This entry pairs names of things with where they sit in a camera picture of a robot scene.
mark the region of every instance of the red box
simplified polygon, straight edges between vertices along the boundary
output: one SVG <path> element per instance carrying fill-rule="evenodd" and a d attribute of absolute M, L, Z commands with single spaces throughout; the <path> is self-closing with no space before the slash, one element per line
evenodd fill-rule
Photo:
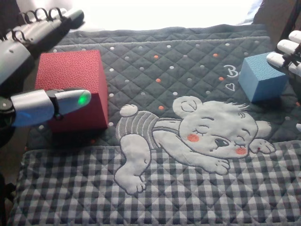
<path fill-rule="evenodd" d="M 53 132 L 108 128 L 108 87 L 98 50 L 41 54 L 36 89 L 84 88 L 91 102 L 48 122 Z"/>

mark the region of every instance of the gingham fabric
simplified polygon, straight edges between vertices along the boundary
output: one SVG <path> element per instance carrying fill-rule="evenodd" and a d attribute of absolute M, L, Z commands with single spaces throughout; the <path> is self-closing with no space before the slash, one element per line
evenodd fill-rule
<path fill-rule="evenodd" d="M 11 224 L 301 225 L 297 97 L 288 84 L 278 102 L 251 104 L 238 83 L 245 57 L 271 51 L 263 26 L 75 32 L 54 49 L 100 50 L 110 126 L 59 136 L 47 125 L 34 127 Z M 277 151 L 229 160 L 229 173 L 220 176 L 180 164 L 158 148 L 143 173 L 146 190 L 128 195 L 114 180 L 126 161 L 115 136 L 120 109 L 133 104 L 160 119 L 178 119 L 172 104 L 181 96 L 250 105 L 255 120 L 271 124 L 266 140 Z"/>
<path fill-rule="evenodd" d="M 118 146 L 29 151 L 23 156 L 10 224 L 301 225 L 301 141 L 271 155 L 230 161 L 229 174 L 151 153 L 147 189 L 130 196 L 113 180 L 125 161 Z"/>

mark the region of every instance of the quilted blanket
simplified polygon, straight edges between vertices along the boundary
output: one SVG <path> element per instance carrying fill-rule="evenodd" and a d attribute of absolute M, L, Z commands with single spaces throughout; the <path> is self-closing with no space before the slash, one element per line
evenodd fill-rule
<path fill-rule="evenodd" d="M 53 51 L 92 49 L 109 128 L 33 128 L 10 224 L 301 225 L 300 103 L 287 84 L 252 104 L 238 83 L 271 51 L 263 26 L 75 32 Z"/>

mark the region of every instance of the blue box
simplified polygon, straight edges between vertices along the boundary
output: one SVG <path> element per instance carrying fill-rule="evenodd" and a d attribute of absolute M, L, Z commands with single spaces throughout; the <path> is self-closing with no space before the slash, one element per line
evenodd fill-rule
<path fill-rule="evenodd" d="M 267 62 L 269 53 L 244 59 L 238 82 L 251 102 L 281 95 L 288 77 Z"/>

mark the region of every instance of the plaid pattern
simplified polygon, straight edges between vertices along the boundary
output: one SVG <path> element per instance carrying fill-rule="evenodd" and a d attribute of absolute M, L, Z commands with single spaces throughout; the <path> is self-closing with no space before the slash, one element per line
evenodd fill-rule
<path fill-rule="evenodd" d="M 146 191 L 127 195 L 113 180 L 125 162 L 118 146 L 24 154 L 14 225 L 300 225 L 301 141 L 271 155 L 230 160 L 208 174 L 152 151 Z"/>

